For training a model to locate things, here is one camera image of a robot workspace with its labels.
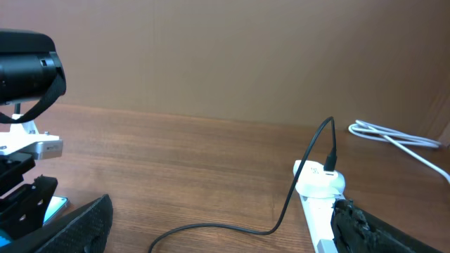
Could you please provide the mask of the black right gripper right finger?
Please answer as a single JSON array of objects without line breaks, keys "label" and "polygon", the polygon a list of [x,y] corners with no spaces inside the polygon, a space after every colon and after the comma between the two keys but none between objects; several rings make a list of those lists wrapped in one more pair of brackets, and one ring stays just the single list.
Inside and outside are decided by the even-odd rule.
[{"label": "black right gripper right finger", "polygon": [[333,204],[331,229],[338,252],[345,253],[440,253],[354,205],[351,200]]}]

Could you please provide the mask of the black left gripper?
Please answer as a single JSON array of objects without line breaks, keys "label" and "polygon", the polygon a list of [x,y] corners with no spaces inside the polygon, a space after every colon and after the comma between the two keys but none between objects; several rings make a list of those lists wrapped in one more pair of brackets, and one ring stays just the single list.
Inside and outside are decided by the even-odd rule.
[{"label": "black left gripper", "polygon": [[43,226],[58,185],[57,179],[47,176],[38,176],[33,183],[24,184],[23,174],[34,166],[31,154],[1,156],[1,236],[9,240],[17,240]]}]

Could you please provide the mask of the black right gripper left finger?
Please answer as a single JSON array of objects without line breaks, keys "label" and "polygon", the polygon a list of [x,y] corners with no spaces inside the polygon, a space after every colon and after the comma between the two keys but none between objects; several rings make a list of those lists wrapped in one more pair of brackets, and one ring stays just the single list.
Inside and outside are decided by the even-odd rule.
[{"label": "black right gripper left finger", "polygon": [[105,194],[3,246],[1,253],[104,252],[112,224],[113,205]]}]

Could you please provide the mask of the smartphone with blue screen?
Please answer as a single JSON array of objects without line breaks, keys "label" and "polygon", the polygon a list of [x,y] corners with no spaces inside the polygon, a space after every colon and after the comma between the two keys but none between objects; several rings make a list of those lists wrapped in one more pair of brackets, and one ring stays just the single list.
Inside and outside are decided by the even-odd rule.
[{"label": "smartphone with blue screen", "polygon": [[65,209],[68,208],[69,203],[70,201],[67,197],[54,195],[46,209],[43,225],[45,226],[60,215]]}]

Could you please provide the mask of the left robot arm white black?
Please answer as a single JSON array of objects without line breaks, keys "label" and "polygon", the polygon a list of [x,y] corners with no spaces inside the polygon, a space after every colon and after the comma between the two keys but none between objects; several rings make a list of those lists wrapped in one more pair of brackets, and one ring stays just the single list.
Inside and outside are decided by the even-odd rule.
[{"label": "left robot arm white black", "polygon": [[15,108],[12,115],[1,114],[1,123],[10,127],[1,133],[3,246],[44,225],[57,180],[40,176],[26,184],[23,175],[37,160],[62,155],[63,140],[39,133],[34,121],[65,92],[63,64],[49,36],[1,30],[1,104]]}]

